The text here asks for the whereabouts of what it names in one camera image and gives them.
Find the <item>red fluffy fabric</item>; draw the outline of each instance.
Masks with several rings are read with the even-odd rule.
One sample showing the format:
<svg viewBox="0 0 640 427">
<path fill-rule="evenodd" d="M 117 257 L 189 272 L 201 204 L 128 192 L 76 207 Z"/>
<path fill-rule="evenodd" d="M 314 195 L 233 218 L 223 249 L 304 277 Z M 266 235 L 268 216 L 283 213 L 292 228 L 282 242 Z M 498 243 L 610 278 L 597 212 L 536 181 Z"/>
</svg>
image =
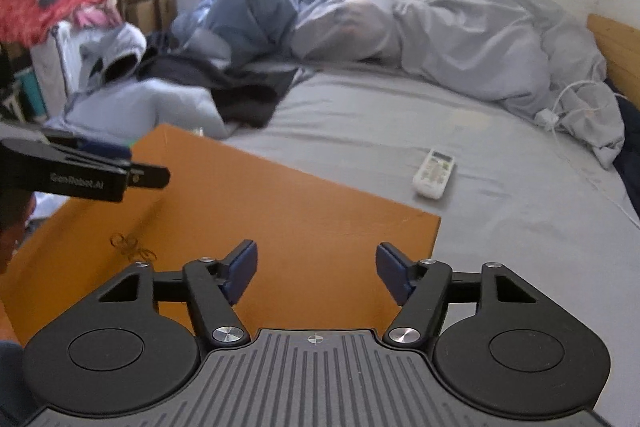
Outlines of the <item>red fluffy fabric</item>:
<svg viewBox="0 0 640 427">
<path fill-rule="evenodd" d="M 106 0 L 57 0 L 41 8 L 36 0 L 0 0 L 0 41 L 20 42 L 31 48 L 47 39 L 56 23 L 69 17 L 81 4 L 100 4 Z"/>
</svg>

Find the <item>white cable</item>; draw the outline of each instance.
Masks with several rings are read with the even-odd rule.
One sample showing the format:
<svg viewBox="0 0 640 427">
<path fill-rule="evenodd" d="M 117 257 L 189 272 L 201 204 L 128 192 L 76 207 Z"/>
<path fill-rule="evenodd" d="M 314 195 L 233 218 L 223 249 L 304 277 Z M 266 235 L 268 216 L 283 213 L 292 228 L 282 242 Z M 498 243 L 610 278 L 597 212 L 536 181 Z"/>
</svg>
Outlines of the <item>white cable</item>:
<svg viewBox="0 0 640 427">
<path fill-rule="evenodd" d="M 553 107 L 552 112 L 553 112 L 554 114 L 557 114 L 557 113 L 556 113 L 556 108 L 558 108 L 558 104 L 560 103 L 560 100 L 562 99 L 562 97 L 564 96 L 564 94 L 565 94 L 569 89 L 571 89 L 571 88 L 572 88 L 572 87 L 574 87 L 574 86 L 580 86 L 580 85 L 584 85 L 584 84 L 594 84 L 594 85 L 598 85 L 598 84 L 601 84 L 601 82 L 594 82 L 594 81 L 592 81 L 592 80 L 580 80 L 580 81 L 578 81 L 578 82 L 574 82 L 573 84 L 569 84 L 568 86 L 566 86 L 566 87 L 562 90 L 562 92 L 561 92 L 561 93 L 560 93 L 560 95 L 558 96 L 558 99 L 556 100 L 556 103 L 554 103 L 554 107 Z M 618 96 L 618 97 L 620 97 L 620 98 L 624 98 L 625 100 L 628 100 L 628 98 L 627 98 L 626 96 L 623 96 L 623 95 L 621 95 L 621 94 L 614 93 L 614 95 L 615 95 L 615 96 Z M 566 117 L 568 117 L 569 115 L 574 114 L 574 113 L 579 112 L 579 111 L 600 111 L 600 110 L 603 110 L 605 107 L 607 107 L 607 106 L 605 105 L 605 106 L 602 106 L 602 107 L 595 107 L 595 108 L 591 108 L 591 107 L 582 107 L 582 108 L 579 108 L 579 109 L 575 109 L 575 110 L 573 110 L 573 111 L 569 111 L 569 112 L 565 115 L 565 118 L 566 118 Z M 600 187 L 598 186 L 598 184 L 596 184 L 595 182 L 593 182 L 593 181 L 590 179 L 590 177 L 588 177 L 588 176 L 587 176 L 583 171 L 581 171 L 581 170 L 579 170 L 579 169 L 575 168 L 575 167 L 574 167 L 574 165 L 571 163 L 571 160 L 570 160 L 567 156 L 565 156 L 565 155 L 562 153 L 562 148 L 561 148 L 561 145 L 560 145 L 560 140 L 558 139 L 558 134 L 556 133 L 556 126 L 553 126 L 553 127 L 552 127 L 552 129 L 551 129 L 551 133 L 553 133 L 553 135 L 554 135 L 554 139 L 556 140 L 556 154 L 557 154 L 560 158 L 562 158 L 563 160 L 565 160 L 565 161 L 569 164 L 569 166 L 570 166 L 570 167 L 571 167 L 571 168 L 572 168 L 572 169 L 573 169 L 573 170 L 574 170 L 574 171 L 575 171 L 579 176 L 581 176 L 582 178 L 584 178 L 584 179 L 585 179 L 585 180 L 586 180 L 586 181 L 591 185 L 591 187 L 595 188 L 595 189 L 596 189 L 600 194 L 602 194 L 602 195 L 603 195 L 607 200 L 609 200 L 609 201 L 610 201 L 611 203 L 613 203 L 616 207 L 618 207 L 618 209 L 620 210 L 620 212 L 622 212 L 623 214 L 625 214 L 625 216 L 628 218 L 628 220 L 629 220 L 629 221 L 631 221 L 631 223 L 636 227 L 636 229 L 640 230 L 640 223 L 638 223 L 638 221 L 636 221 L 636 218 L 635 218 L 634 216 L 632 216 L 631 214 L 629 214 L 629 213 L 624 209 L 624 207 L 623 207 L 621 204 L 619 204 L 617 201 L 613 200 L 613 198 L 611 198 L 611 197 L 610 197 L 610 196 L 609 196 L 609 195 L 608 195 L 604 190 L 602 190 L 602 188 L 600 188 Z"/>
</svg>

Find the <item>orange cardboard box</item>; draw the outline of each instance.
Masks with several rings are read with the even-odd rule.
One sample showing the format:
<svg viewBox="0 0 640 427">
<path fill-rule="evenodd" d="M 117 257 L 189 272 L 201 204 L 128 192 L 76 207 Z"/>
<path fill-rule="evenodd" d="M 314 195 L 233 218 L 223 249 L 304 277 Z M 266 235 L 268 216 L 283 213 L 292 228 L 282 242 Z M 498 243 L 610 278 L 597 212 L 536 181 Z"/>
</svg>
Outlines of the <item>orange cardboard box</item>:
<svg viewBox="0 0 640 427">
<path fill-rule="evenodd" d="M 258 245 L 258 272 L 235 309 L 252 335 L 382 333 L 398 308 L 376 275 L 377 245 L 388 241 L 416 261 L 433 250 L 438 216 L 169 126 L 141 140 L 134 158 L 169 167 L 169 186 L 130 189 L 117 204 L 70 201 L 0 279 L 23 344 L 131 261 L 178 270 L 200 257 L 221 259 L 243 239 Z M 186 306 L 160 311 L 190 327 Z"/>
</svg>

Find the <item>air conditioner remote control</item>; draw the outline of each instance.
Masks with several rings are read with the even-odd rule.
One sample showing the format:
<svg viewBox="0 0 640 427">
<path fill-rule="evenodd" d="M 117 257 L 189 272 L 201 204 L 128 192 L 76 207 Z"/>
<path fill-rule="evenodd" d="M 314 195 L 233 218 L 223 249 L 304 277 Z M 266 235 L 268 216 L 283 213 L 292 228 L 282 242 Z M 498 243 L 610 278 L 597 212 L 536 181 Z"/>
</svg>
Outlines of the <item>air conditioner remote control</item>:
<svg viewBox="0 0 640 427">
<path fill-rule="evenodd" d="M 425 198 L 439 200 L 444 194 L 455 164 L 451 156 L 432 149 L 414 176 L 416 192 Z"/>
</svg>

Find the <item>crumpled blanket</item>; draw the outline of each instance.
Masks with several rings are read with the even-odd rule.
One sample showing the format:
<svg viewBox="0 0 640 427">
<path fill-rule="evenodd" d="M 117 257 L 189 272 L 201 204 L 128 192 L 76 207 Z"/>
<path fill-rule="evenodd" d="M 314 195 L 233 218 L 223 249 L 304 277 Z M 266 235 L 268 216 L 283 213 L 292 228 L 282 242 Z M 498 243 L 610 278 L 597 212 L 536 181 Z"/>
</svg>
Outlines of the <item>crumpled blanket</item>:
<svg viewBox="0 0 640 427">
<path fill-rule="evenodd" d="M 228 42 L 236 68 L 261 55 L 373 59 L 529 121 L 555 108 L 604 168 L 624 143 L 593 34 L 551 0 L 204 0 L 172 25 L 183 43 L 196 28 Z"/>
<path fill-rule="evenodd" d="M 57 0 L 43 9 L 37 0 L 0 0 L 0 41 L 20 42 L 27 48 L 42 44 L 47 39 L 47 32 L 78 7 L 105 1 Z"/>
</svg>

